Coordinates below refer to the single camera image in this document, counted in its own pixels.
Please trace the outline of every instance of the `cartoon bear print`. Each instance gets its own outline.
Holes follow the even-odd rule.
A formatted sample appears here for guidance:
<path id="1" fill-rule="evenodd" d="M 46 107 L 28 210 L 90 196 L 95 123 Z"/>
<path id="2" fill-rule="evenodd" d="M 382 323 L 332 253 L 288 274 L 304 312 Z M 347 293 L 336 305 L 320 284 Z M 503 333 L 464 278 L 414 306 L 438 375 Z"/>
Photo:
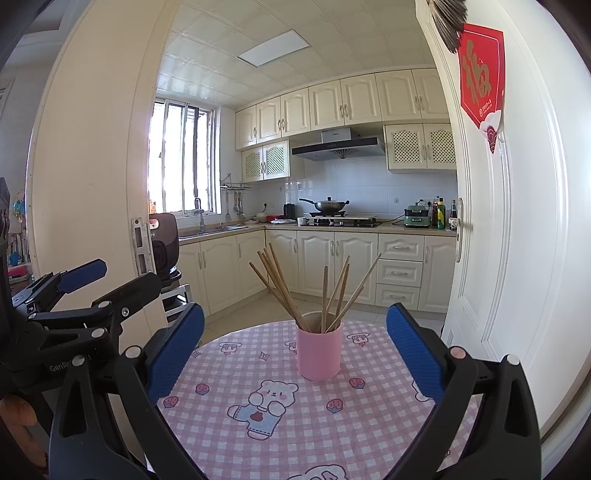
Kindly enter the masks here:
<path id="1" fill-rule="evenodd" d="M 248 397 L 248 405 L 233 405 L 228 416 L 237 421 L 248 422 L 248 436 L 255 440 L 267 440 L 281 420 L 286 408 L 296 401 L 295 383 L 265 380 L 261 388 Z"/>

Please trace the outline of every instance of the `white door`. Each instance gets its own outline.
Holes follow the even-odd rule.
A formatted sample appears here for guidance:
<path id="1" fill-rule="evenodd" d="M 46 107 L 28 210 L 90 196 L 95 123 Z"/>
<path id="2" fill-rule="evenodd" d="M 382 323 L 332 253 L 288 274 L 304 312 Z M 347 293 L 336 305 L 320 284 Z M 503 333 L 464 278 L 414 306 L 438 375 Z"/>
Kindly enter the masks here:
<path id="1" fill-rule="evenodd" d="M 424 124 L 427 167 L 430 170 L 455 170 L 456 147 L 450 124 Z"/>
<path id="2" fill-rule="evenodd" d="M 209 305 L 207 304 L 207 294 L 205 292 L 200 243 L 181 245 L 178 251 L 178 262 L 176 266 L 183 275 L 181 283 L 183 285 L 185 283 L 189 284 L 193 301 L 201 305 L 207 317 L 209 315 Z"/>
<path id="3" fill-rule="evenodd" d="M 281 271 L 290 291 L 300 291 L 300 281 L 297 264 L 297 231 L 296 230 L 266 230 L 267 245 L 273 244 L 273 249 L 279 260 Z"/>
<path id="4" fill-rule="evenodd" d="M 252 148 L 242 152 L 242 181 L 250 183 L 252 181 L 264 180 L 262 170 L 262 147 Z"/>
<path id="5" fill-rule="evenodd" d="M 343 92 L 345 125 L 381 122 L 378 85 L 375 75 L 359 75 L 340 81 Z"/>
<path id="6" fill-rule="evenodd" d="M 455 266 L 456 238 L 426 236 L 421 294 L 418 298 L 419 310 L 447 312 Z"/>
<path id="7" fill-rule="evenodd" d="M 210 312 L 242 300 L 236 235 L 201 242 L 201 259 Z"/>
<path id="8" fill-rule="evenodd" d="M 256 144 L 256 105 L 236 112 L 236 150 Z"/>
<path id="9" fill-rule="evenodd" d="M 281 138 L 281 102 L 272 98 L 256 106 L 256 142 Z"/>
<path id="10" fill-rule="evenodd" d="M 281 95 L 281 136 L 310 131 L 310 96 L 307 88 Z"/>
<path id="11" fill-rule="evenodd" d="M 437 69 L 413 70 L 413 77 L 423 118 L 448 118 L 445 95 Z"/>
<path id="12" fill-rule="evenodd" d="M 375 78 L 385 122 L 423 118 L 411 70 L 376 73 Z"/>
<path id="13" fill-rule="evenodd" d="M 342 127 L 345 110 L 340 80 L 321 83 L 308 88 L 310 92 L 310 123 L 312 130 Z"/>
<path id="14" fill-rule="evenodd" d="M 384 135 L 390 170 L 427 168 L 427 146 L 422 125 L 386 125 Z"/>
<path id="15" fill-rule="evenodd" d="M 329 268 L 329 290 L 335 287 L 335 234 L 298 231 L 300 293 L 322 296 L 324 266 Z"/>
<path id="16" fill-rule="evenodd" d="M 262 159 L 265 180 L 290 176 L 290 150 L 287 140 L 264 146 Z"/>
<path id="17" fill-rule="evenodd" d="M 345 259 L 351 256 L 345 290 L 345 299 L 349 300 L 378 256 L 378 234 L 335 232 L 335 243 L 335 281 L 339 279 Z M 375 304 L 376 275 L 374 269 L 356 302 Z"/>
<path id="18" fill-rule="evenodd" d="M 252 262 L 259 272 L 265 274 L 265 267 L 262 266 L 257 253 L 265 248 L 265 231 L 242 233 L 236 236 L 236 242 L 238 243 L 238 267 L 242 297 L 247 298 L 266 288 L 250 266 Z"/>

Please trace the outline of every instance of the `wok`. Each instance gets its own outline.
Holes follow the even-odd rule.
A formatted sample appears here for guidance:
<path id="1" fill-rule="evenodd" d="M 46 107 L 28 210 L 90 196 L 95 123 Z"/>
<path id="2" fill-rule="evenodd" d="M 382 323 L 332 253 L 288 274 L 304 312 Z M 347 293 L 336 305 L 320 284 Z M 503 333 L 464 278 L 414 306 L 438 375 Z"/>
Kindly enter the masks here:
<path id="1" fill-rule="evenodd" d="M 322 202 L 312 202 L 312 200 L 307 199 L 300 199 L 301 202 L 308 202 L 311 203 L 316 207 L 316 210 L 323 213 L 336 213 L 340 212 L 345 205 L 349 204 L 349 201 L 346 202 L 333 202 L 333 200 L 328 197 L 326 200 Z"/>

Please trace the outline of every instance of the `lattice cabinet door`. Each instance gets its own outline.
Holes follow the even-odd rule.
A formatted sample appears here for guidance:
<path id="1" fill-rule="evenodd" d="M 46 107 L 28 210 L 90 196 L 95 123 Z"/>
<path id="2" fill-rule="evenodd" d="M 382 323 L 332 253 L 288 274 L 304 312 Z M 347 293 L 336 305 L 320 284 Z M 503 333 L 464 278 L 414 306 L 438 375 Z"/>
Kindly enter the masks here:
<path id="1" fill-rule="evenodd" d="M 290 150 L 287 141 L 264 146 L 262 155 L 265 180 L 290 176 Z"/>
<path id="2" fill-rule="evenodd" d="M 455 170 L 456 148 L 450 124 L 425 124 L 427 165 L 429 169 Z"/>
<path id="3" fill-rule="evenodd" d="M 265 179 L 263 176 L 262 159 L 262 147 L 252 148 L 242 152 L 242 181 L 244 183 Z"/>
<path id="4" fill-rule="evenodd" d="M 386 125 L 384 135 L 390 170 L 427 168 L 427 146 L 421 124 Z"/>

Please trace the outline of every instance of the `wall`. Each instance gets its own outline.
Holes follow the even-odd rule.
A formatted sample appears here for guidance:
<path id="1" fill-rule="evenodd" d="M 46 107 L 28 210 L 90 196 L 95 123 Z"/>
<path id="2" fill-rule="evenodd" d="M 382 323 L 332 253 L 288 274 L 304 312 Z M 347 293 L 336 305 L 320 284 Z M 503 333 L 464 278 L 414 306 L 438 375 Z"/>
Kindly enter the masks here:
<path id="1" fill-rule="evenodd" d="M 266 202 L 267 212 L 283 213 L 284 203 L 295 203 L 301 215 L 316 209 L 309 203 L 299 202 L 299 198 L 318 201 L 330 196 L 338 202 L 349 200 L 350 204 L 345 207 L 347 213 L 396 218 L 404 214 L 408 205 L 420 199 L 426 201 L 440 195 L 449 207 L 452 199 L 457 198 L 455 171 L 391 173 L 386 168 L 385 157 L 304 160 L 304 172 L 302 179 L 254 184 L 257 211 L 261 211 Z"/>

